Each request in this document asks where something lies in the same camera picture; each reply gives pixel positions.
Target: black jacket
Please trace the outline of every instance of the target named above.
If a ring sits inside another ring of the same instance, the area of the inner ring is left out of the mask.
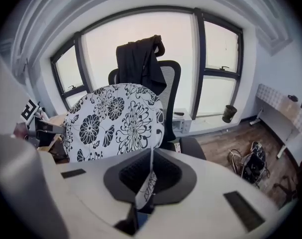
[[[166,82],[154,53],[157,46],[163,47],[160,35],[117,47],[118,82],[141,84],[161,94]]]

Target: window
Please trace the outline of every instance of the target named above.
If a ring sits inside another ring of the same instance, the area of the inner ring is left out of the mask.
[[[79,52],[82,50],[79,43],[81,43],[81,36],[75,34],[51,58],[54,79],[67,110],[81,97],[92,91],[91,84],[88,84],[87,73],[85,73],[85,64],[81,59],[83,56]]]
[[[165,47],[158,60],[181,66],[174,108],[185,108],[195,120],[222,114],[234,103],[242,70],[242,30],[199,8],[147,6],[89,25],[51,58],[66,108],[108,85],[109,73],[117,68],[118,46],[155,34],[162,36]]]

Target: window latch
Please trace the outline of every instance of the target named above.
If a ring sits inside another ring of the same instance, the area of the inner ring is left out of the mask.
[[[220,68],[220,70],[225,71],[225,68],[228,68],[228,69],[229,69],[229,67],[228,67],[228,66],[222,66],[222,67]]]

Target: wooden floor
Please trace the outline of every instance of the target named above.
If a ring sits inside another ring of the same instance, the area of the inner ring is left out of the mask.
[[[285,201],[285,194],[279,188],[273,188],[274,183],[282,183],[287,187],[284,175],[292,176],[296,181],[296,170],[284,153],[280,159],[276,158],[280,150],[280,144],[260,123],[250,126],[248,122],[228,130],[221,130],[214,133],[195,136],[200,143],[207,160],[223,165],[232,170],[227,156],[229,149],[237,149],[243,156],[249,154],[251,143],[253,141],[260,142],[266,152],[266,161],[268,169],[271,173],[270,178],[264,175],[259,183],[260,190],[270,197],[280,208]]]

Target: windowsill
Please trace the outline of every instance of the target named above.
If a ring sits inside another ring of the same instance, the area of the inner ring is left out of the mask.
[[[234,121],[225,123],[222,120],[222,115],[196,118],[192,121],[190,131],[188,133],[175,132],[176,137],[203,134],[219,131],[237,125]]]

